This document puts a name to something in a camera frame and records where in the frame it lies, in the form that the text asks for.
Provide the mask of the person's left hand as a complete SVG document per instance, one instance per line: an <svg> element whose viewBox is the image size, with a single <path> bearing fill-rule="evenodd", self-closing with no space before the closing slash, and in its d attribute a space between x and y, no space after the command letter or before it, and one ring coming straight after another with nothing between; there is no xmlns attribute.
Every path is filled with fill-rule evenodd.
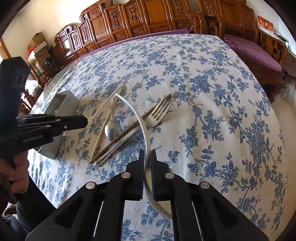
<svg viewBox="0 0 296 241"><path fill-rule="evenodd" d="M29 161L27 160L28 152L22 152L14 157L15 168L5 159L1 158L0 171L13 182L11 190L13 193L25 193L29 185Z"/></svg>

